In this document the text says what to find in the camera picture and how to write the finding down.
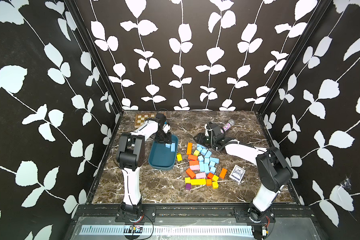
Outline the dark teal plastic tray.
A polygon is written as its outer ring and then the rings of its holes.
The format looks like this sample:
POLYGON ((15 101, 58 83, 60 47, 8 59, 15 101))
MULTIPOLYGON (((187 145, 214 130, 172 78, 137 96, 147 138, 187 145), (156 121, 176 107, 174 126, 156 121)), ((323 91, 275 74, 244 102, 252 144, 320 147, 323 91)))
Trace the dark teal plastic tray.
POLYGON ((165 144, 154 142, 148 159, 149 165, 158 170, 169 171, 173 169, 177 159, 178 142, 178 137, 172 135, 172 143, 176 144, 175 152, 171 152, 169 148, 165 147, 165 144))

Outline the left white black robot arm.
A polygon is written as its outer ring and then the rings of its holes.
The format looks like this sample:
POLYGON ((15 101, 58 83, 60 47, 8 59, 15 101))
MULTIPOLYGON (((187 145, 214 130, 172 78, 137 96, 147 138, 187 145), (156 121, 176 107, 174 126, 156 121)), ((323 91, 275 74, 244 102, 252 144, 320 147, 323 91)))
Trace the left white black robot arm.
POLYGON ((155 143, 169 144, 172 142, 170 125, 167 117, 157 113, 148 118, 144 124, 132 132, 123 133, 120 137, 117 161, 122 169, 125 194, 121 209, 129 214, 142 214, 142 197, 140 193, 140 170, 145 157, 145 141, 154 135, 155 143))

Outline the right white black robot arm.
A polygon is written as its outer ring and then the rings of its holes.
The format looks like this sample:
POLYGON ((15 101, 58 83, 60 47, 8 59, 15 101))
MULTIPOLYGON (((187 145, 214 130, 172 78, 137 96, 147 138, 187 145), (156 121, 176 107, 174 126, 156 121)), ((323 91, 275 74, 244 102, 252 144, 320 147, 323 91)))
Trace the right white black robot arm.
POLYGON ((286 158, 276 147, 258 148, 226 136, 228 129, 234 124, 230 120, 223 127, 215 123, 206 123, 205 132, 194 136, 194 141, 217 152, 239 157, 256 165, 261 186, 251 201, 247 215, 254 221, 263 217, 281 189, 293 176, 293 171, 286 158))

